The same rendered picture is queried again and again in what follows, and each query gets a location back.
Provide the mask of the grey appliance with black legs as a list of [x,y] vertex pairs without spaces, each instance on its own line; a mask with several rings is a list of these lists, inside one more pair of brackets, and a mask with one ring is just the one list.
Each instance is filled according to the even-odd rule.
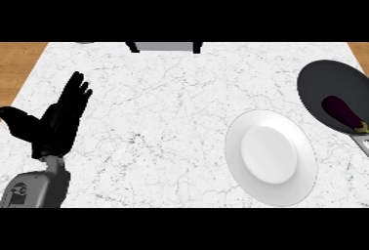
[[142,51],[185,51],[201,53],[203,42],[128,42],[126,45],[134,53]]

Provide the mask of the dark grey frying pan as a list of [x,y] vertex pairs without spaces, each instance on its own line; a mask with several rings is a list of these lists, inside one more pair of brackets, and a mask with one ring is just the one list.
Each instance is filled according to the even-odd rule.
[[300,100],[315,118],[348,134],[369,157],[369,134],[358,133],[325,112],[322,100],[337,96],[369,124],[369,77],[349,64],[331,60],[311,62],[297,76]]

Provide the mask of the white round plate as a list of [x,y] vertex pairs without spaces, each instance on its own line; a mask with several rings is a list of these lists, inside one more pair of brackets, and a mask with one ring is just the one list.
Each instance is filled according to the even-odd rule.
[[237,183],[259,201],[280,207],[303,201],[320,167],[308,136],[283,114],[252,110],[237,117],[225,157]]

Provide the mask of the purple eggplant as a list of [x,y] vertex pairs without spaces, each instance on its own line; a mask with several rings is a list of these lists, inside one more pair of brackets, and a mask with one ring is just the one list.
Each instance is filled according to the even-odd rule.
[[337,96],[328,96],[322,100],[322,108],[327,114],[358,133],[369,134],[369,124],[355,114],[346,102]]

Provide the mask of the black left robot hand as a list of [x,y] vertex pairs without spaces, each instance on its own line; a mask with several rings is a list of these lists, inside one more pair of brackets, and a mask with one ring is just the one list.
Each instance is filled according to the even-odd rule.
[[63,157],[72,151],[92,94],[85,74],[76,71],[60,100],[49,106],[42,118],[36,118],[13,106],[0,107],[0,118],[7,122],[11,134],[32,143],[33,159],[49,155]]

